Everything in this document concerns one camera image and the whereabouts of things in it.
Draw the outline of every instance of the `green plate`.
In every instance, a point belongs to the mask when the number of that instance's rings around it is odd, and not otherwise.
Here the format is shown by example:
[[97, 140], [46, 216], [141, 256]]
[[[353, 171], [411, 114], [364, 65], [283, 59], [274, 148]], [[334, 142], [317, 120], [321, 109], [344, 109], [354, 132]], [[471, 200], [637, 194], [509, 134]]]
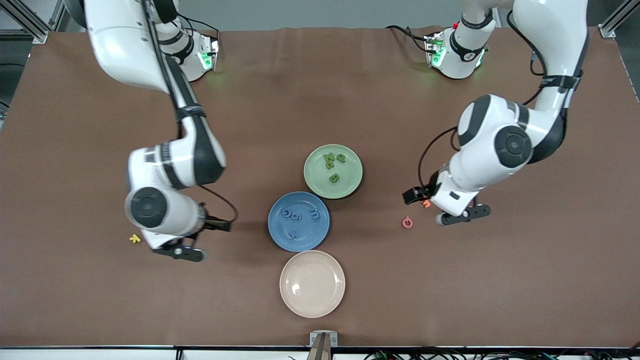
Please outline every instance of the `green plate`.
[[362, 162], [346, 146], [324, 145], [309, 155], [304, 173], [307, 186], [318, 196], [340, 199], [360, 186]]

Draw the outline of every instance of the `plate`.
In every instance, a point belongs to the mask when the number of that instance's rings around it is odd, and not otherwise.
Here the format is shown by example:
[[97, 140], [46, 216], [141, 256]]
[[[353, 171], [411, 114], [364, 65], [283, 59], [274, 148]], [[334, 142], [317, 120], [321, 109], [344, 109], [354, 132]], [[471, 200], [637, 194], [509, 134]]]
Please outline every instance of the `plate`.
[[329, 233], [329, 209], [312, 193], [292, 192], [273, 204], [269, 234], [281, 248], [301, 252], [320, 245]]
[[287, 307], [305, 318], [320, 318], [338, 307], [344, 296], [342, 267], [318, 250], [296, 254], [280, 274], [280, 294]]
[[307, 158], [304, 168], [307, 186], [318, 196], [340, 199], [351, 195], [362, 182], [362, 162], [343, 145], [320, 146]]

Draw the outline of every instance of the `brown table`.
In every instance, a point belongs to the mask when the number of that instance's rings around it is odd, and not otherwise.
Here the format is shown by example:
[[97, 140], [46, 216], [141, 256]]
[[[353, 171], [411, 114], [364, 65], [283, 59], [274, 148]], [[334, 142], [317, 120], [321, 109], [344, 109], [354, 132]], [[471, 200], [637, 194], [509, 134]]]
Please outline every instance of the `brown table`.
[[[417, 31], [425, 33], [428, 29]], [[640, 338], [640, 113], [613, 40], [591, 30], [564, 145], [480, 195], [493, 214], [438, 227], [405, 206], [424, 146], [492, 93], [524, 101], [530, 50], [498, 29], [468, 79], [446, 79], [384, 29], [224, 33], [218, 72], [193, 84], [227, 156], [213, 187], [232, 233], [205, 233], [203, 263], [129, 241], [133, 149], [175, 133], [165, 94], [116, 82], [84, 34], [34, 47], [0, 133], [0, 345], [295, 345], [333, 329], [343, 345], [629, 346]], [[306, 190], [305, 158], [342, 143], [365, 165], [330, 200], [347, 291], [330, 315], [287, 309], [291, 253], [266, 231], [281, 195]], [[430, 174], [452, 154], [429, 153]], [[207, 193], [185, 191], [230, 216]], [[401, 221], [411, 216], [412, 229]]]

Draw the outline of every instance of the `gray floor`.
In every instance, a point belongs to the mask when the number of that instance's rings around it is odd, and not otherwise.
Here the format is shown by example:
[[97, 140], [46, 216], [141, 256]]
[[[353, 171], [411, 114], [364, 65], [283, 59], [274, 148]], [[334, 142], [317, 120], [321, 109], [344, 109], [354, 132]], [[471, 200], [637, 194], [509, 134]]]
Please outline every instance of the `gray floor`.
[[[620, 3], [621, 0], [589, 0], [588, 24], [602, 22]], [[460, 18], [460, 11], [454, 0], [191, 0], [180, 4], [184, 15], [209, 22], [222, 31], [383, 28], [391, 24], [449, 26]], [[639, 29], [640, 12], [636, 12], [616, 30], [616, 41], [631, 80], [640, 86]], [[0, 63], [25, 64], [31, 46], [25, 41], [0, 41]], [[0, 66], [0, 101], [10, 104], [21, 74], [21, 67]]]

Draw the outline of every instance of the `white plate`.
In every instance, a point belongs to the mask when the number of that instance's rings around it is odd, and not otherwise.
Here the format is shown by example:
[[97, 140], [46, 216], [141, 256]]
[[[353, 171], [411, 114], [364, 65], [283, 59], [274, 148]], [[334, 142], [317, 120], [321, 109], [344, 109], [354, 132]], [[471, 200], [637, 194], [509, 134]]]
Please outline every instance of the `white plate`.
[[344, 287], [344, 272], [338, 261], [318, 250], [295, 255], [280, 275], [282, 300], [305, 318], [331, 313], [340, 304]]

